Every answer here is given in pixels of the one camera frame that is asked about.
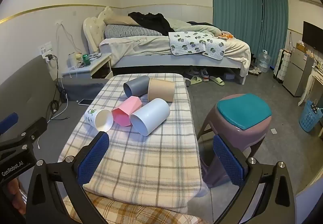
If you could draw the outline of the person's left hand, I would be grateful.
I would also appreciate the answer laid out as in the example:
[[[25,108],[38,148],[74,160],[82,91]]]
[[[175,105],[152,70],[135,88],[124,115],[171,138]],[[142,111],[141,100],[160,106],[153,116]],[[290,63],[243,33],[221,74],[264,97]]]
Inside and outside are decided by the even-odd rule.
[[[11,195],[11,202],[14,208],[22,215],[26,214],[26,203],[23,201],[19,188],[18,178],[11,180],[7,184],[7,191]]]

